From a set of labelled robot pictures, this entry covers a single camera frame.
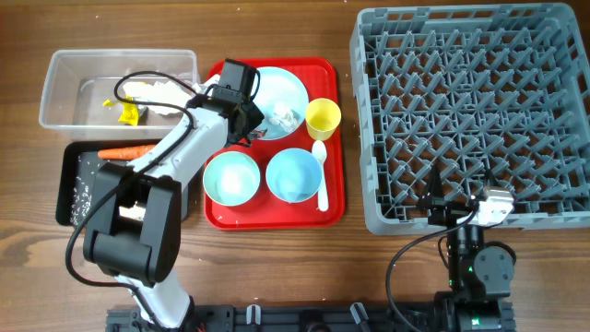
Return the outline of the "green bowl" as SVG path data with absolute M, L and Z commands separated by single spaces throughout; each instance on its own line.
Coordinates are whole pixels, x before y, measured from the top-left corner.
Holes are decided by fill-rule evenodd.
M 261 183 L 256 162 L 239 151 L 223 152 L 205 167 L 203 186 L 206 195 L 225 207 L 245 204 L 254 197 Z

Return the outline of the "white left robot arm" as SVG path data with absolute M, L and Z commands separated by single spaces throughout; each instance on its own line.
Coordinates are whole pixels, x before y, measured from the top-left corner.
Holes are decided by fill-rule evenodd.
M 194 301 L 173 270 L 181 244 L 183 190 L 215 153 L 254 138 L 263 113 L 251 101 L 190 101 L 182 120 L 146 155 L 105 163 L 75 234 L 83 255 L 136 299 L 142 326 L 183 331 Z

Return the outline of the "orange carrot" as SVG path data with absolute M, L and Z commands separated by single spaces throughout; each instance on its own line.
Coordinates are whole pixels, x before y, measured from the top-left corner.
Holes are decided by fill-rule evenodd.
M 125 148 L 108 148 L 98 152 L 103 160 L 135 160 L 149 153 L 155 145 L 141 145 Z

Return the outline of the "red snack wrapper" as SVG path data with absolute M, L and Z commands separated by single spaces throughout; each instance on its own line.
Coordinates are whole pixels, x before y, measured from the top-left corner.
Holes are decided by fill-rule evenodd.
M 248 137 L 251 139 L 260 139 L 266 135 L 267 130 L 253 130 Z

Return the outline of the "yellow plastic cup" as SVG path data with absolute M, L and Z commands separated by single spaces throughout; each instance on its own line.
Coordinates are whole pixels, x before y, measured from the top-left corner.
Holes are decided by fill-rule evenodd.
M 314 140 L 326 141 L 335 133 L 341 119 L 339 106 L 327 98 L 310 101 L 305 111 L 307 131 Z

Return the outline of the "yellow snack wrapper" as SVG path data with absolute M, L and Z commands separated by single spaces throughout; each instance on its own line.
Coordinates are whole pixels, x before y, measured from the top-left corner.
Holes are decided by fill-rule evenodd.
M 137 106 L 132 103 L 134 99 L 131 96 L 126 95 L 125 99 L 126 102 L 106 100 L 102 103 L 102 106 L 113 107 L 116 104 L 122 104 L 123 110 L 119 116 L 118 122 L 125 125 L 138 126 L 140 120 L 140 111 L 138 110 Z

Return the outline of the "white rice pile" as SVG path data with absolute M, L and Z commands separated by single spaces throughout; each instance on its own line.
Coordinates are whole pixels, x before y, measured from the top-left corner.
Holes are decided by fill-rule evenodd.
M 76 226 L 87 216 L 96 174 L 107 161 L 118 165 L 129 163 L 129 160 L 100 159 L 97 151 L 74 152 L 65 157 L 55 210 L 60 225 Z

